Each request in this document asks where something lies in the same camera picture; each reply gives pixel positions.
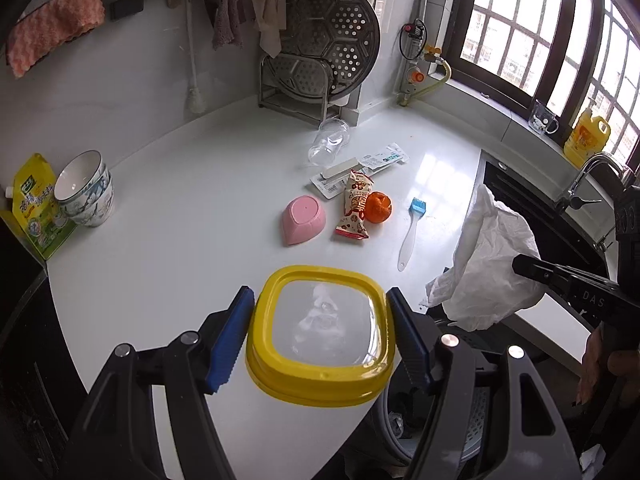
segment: yellow detergent pouch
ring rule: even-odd
[[[56,175],[39,153],[34,153],[14,178],[14,216],[45,260],[76,227],[53,198],[55,184]]]

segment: hanging brush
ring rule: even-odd
[[[187,95],[187,108],[191,113],[200,115],[206,110],[206,106],[200,95],[200,89],[198,88],[198,79],[196,77],[196,62],[193,55],[193,26],[191,24],[191,0],[186,1],[187,6],[187,36],[189,38],[189,57],[191,58],[191,85],[189,86],[189,93]]]

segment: black cabinet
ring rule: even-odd
[[[8,269],[0,290],[0,478],[51,479],[86,391],[44,269],[0,224],[0,246],[13,251],[0,255],[0,269]]]

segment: stacked bowls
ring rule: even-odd
[[[62,213],[76,224],[102,224],[113,211],[113,182],[100,152],[81,153],[68,163],[53,195]]]

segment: yellow lid container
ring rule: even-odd
[[[291,266],[267,280],[247,337],[246,364],[267,394],[305,406],[375,398],[393,370],[393,320],[380,286],[329,267]]]

